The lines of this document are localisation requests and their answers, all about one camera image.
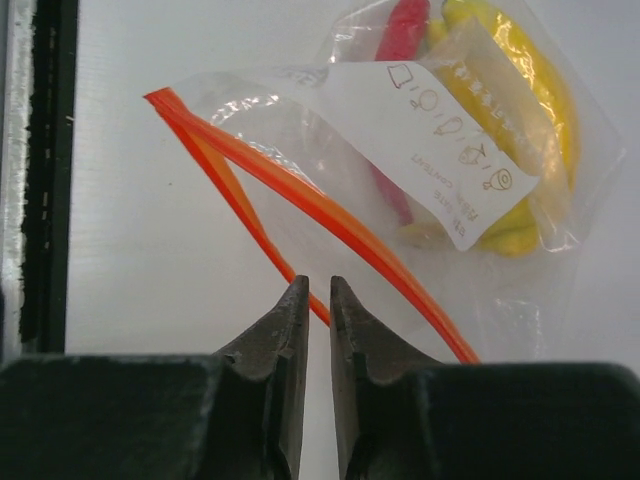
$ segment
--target orange zipper seal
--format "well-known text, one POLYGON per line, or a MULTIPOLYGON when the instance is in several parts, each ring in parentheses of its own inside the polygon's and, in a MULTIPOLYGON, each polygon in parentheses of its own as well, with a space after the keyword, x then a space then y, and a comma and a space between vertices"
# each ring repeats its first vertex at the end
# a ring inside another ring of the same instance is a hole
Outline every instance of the orange zipper seal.
MULTIPOLYGON (((198 162, 284 278, 294 270, 269 240, 238 179, 231 160, 338 237, 393 285, 433 326, 462 363, 479 363, 471 346, 420 282, 365 225, 322 192, 273 163, 267 156, 192 114, 170 88, 145 97, 198 162)), ((311 297, 312 310, 329 323, 329 312, 311 297)))

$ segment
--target red object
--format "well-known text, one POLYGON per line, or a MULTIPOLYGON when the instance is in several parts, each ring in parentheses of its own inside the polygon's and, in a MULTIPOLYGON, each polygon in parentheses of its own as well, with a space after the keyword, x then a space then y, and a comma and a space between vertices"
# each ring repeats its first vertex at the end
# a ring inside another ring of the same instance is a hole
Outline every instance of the red object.
MULTIPOLYGON (((429 0, 400 0, 391 12, 376 61, 414 60, 424 38, 431 4, 429 0)), ((371 165, 378 190, 396 211, 402 225, 413 223, 413 214, 404 192, 380 170, 371 165)))

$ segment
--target yellow plastic item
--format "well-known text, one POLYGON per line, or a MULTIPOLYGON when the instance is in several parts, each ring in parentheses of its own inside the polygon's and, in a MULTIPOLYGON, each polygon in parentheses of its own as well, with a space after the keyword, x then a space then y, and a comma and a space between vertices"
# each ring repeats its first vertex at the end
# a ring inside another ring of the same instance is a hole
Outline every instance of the yellow plastic item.
MULTIPOLYGON (((442 15, 444 20, 432 20, 430 23, 427 40, 431 46, 446 37, 449 30, 476 17, 527 80, 558 137, 560 156, 557 161, 545 159, 545 185, 550 189, 561 189, 566 188, 568 183, 572 190, 580 157, 578 119, 569 89, 555 67, 513 20, 485 0, 447 0, 442 7, 442 15)), ((452 68, 444 67, 438 75, 496 145, 516 164, 520 164, 522 159, 518 156, 513 137, 501 128, 502 122, 491 115, 482 105, 481 99, 469 90, 463 80, 454 75, 452 68)), ((553 201, 552 196, 549 197, 548 201, 553 201)), ((556 217, 559 219, 566 213, 565 208, 565 205, 558 205, 552 206, 550 210, 557 210, 556 217)), ((534 251, 538 247, 539 236, 535 218, 525 199, 485 232, 479 246, 505 256, 517 257, 534 251)))

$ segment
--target plastic bag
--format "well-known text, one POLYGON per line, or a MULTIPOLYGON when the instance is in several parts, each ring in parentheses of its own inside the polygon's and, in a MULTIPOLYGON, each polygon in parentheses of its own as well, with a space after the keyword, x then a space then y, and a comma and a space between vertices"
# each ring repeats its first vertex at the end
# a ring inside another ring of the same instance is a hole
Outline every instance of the plastic bag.
POLYGON ((285 278, 310 276, 323 320, 330 276, 343 275, 436 358, 545 358, 562 348, 618 138, 520 2, 502 3, 561 68, 580 119, 570 165, 481 19, 427 45, 426 2, 402 2, 400 14, 379 1, 339 19, 325 49, 335 65, 201 74, 147 98, 285 278), (401 38, 393 58, 380 58, 385 35, 401 38))

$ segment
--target white table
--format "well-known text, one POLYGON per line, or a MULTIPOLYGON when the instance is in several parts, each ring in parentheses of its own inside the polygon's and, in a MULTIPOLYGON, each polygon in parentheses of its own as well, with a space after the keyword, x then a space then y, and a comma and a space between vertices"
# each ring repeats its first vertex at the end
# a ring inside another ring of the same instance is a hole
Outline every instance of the white table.
MULTIPOLYGON (((529 3, 629 149, 583 250, 563 357, 640 372, 640 2, 529 3)), ((212 352, 276 301, 284 280, 142 95, 205 70, 308 62, 346 4, 81 1, 69 352, 212 352)), ((336 478, 336 465, 328 330, 313 321, 300 478, 336 478)))

